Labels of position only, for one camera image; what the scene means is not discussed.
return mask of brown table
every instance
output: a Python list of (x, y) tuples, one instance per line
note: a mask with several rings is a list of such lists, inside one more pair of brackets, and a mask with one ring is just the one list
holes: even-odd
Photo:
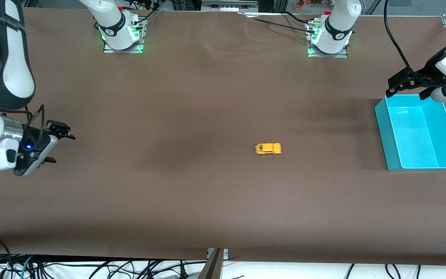
[[(102, 53), (87, 10), (25, 21), (30, 108), (77, 140), (0, 172), (13, 253), (446, 264), (446, 171), (384, 162), (373, 108), (403, 64), (382, 18), (359, 18), (345, 60), (234, 13), (161, 14), (138, 55)], [(446, 46), (439, 18), (389, 21), (415, 69)], [(283, 154), (253, 154), (265, 142)]]

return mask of blue bin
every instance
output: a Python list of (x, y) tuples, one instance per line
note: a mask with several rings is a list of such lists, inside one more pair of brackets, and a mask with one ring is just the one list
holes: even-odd
[(444, 103), (395, 95), (385, 97), (375, 113), (389, 171), (446, 169)]

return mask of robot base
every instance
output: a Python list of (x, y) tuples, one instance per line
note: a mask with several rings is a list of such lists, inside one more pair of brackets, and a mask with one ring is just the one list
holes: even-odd
[[(313, 30), (315, 32), (318, 31), (319, 27), (317, 23), (319, 22), (319, 18), (315, 18), (312, 24), (305, 23), (306, 30)], [(306, 34), (307, 38), (307, 55), (309, 57), (323, 57), (323, 58), (347, 58), (347, 46), (344, 46), (343, 49), (339, 53), (329, 54), (320, 51), (317, 46), (311, 43), (312, 38), (317, 34)]]
[(104, 53), (143, 53), (144, 51), (144, 42), (146, 39), (146, 29), (147, 29), (148, 20), (142, 21), (139, 23), (139, 30), (138, 34), (140, 39), (133, 43), (129, 48), (126, 48), (124, 50), (116, 50), (108, 46), (107, 43), (104, 43), (103, 52)]

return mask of yellow toy car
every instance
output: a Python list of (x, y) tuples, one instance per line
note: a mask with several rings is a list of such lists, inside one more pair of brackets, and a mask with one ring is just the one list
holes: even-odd
[(256, 154), (281, 154), (281, 145), (279, 143), (259, 143), (255, 146)]

